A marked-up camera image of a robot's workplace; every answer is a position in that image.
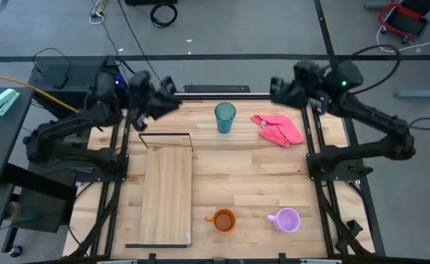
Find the yellow cable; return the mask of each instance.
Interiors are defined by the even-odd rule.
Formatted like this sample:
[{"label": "yellow cable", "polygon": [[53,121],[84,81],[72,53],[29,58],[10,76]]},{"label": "yellow cable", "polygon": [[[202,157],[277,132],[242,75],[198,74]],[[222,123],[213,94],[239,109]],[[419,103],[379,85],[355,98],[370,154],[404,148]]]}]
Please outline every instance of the yellow cable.
[{"label": "yellow cable", "polygon": [[65,107],[66,109],[69,109],[69,110],[71,110],[71,111],[74,111],[75,113],[78,113],[78,110],[77,110],[77,109],[75,109],[75,108],[73,108],[73,107],[69,106],[69,105],[68,105],[68,104],[66,104],[66,103],[63,103],[62,101],[60,101],[59,99],[55,98],[54,96],[49,95],[47,92],[44,92],[44,91],[42,91],[41,89],[38,89],[38,88],[36,88],[36,87],[33,87],[31,84],[25,83],[25,82],[23,82],[23,81],[16,80],[16,79],[14,79],[14,78],[8,78],[8,77],[3,77],[3,76],[0,76],[0,79],[1,79],[1,80],[5,80],[5,81],[11,81],[11,82],[14,82],[14,83],[16,83],[16,84],[21,84],[21,85],[24,85],[25,87],[31,88],[31,89],[33,89],[35,92],[37,92],[37,93],[39,93],[39,94],[41,94],[41,95],[44,95],[45,97],[49,98],[50,100],[54,101],[55,103],[58,103],[59,105],[61,105],[61,106]]}]

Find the teal glass cup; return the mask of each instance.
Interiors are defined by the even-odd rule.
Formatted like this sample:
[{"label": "teal glass cup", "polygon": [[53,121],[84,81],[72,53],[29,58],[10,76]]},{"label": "teal glass cup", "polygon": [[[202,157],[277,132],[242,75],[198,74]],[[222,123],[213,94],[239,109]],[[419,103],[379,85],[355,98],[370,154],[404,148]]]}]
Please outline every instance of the teal glass cup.
[{"label": "teal glass cup", "polygon": [[228,133],[236,116],[236,108],[231,103],[220,103],[215,107],[216,127],[220,133]]}]

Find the pink cloth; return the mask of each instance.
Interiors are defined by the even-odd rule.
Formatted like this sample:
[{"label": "pink cloth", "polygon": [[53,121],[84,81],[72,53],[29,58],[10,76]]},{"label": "pink cloth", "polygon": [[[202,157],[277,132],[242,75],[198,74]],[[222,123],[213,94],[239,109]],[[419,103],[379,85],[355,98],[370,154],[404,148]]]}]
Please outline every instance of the pink cloth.
[{"label": "pink cloth", "polygon": [[283,147],[290,147],[290,144],[303,142],[303,136],[295,128],[291,119],[279,115],[259,115],[251,117],[251,120],[263,128],[259,135],[270,142],[277,143]]}]

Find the light wood board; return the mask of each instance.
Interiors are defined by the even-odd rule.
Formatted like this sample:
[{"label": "light wood board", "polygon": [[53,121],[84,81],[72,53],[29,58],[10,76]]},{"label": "light wood board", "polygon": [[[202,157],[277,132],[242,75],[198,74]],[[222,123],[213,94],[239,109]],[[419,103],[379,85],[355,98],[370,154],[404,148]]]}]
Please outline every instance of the light wood board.
[{"label": "light wood board", "polygon": [[191,243],[192,149],[150,147],[139,245]]},{"label": "light wood board", "polygon": [[[189,132],[194,148],[192,156],[192,245],[188,249],[126,249],[127,243],[138,243],[142,220],[143,185],[147,149],[138,133],[132,131],[128,154],[128,179],[122,185],[112,258],[147,259],[149,253],[157,258],[277,258],[279,252],[287,257],[326,257],[318,200],[308,177],[304,141],[285,149],[258,135],[260,128],[250,118],[254,114],[284,114],[292,119],[305,135],[300,111],[275,106],[267,100],[234,100],[236,107],[232,131],[220,134],[216,130],[214,108],[221,101],[186,101],[177,112],[148,122],[145,132]],[[321,117],[327,144],[347,145],[342,120],[330,115]],[[313,116],[310,114],[313,140]],[[109,146],[112,129],[101,133],[93,130],[89,147]],[[356,219],[363,227],[357,239],[373,251],[368,222],[360,197],[346,183],[335,183],[340,213],[344,222]],[[75,203],[71,227],[82,240],[95,222],[101,185],[95,183]],[[293,234],[276,231],[266,215],[282,207],[299,212],[302,224]],[[219,208],[229,208],[237,216],[235,229],[228,234],[214,230],[204,221]],[[333,241],[337,242],[335,229]],[[102,252],[106,236],[101,236]],[[77,247],[68,236],[64,254]]]}]

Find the wooden cutting board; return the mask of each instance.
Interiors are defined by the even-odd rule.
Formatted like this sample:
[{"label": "wooden cutting board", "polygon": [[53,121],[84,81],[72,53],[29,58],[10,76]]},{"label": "wooden cutting board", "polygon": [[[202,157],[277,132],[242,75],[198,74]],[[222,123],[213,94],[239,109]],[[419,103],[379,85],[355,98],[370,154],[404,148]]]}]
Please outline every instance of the wooden cutting board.
[{"label": "wooden cutting board", "polygon": [[191,147],[149,147],[139,245],[191,243]]}]

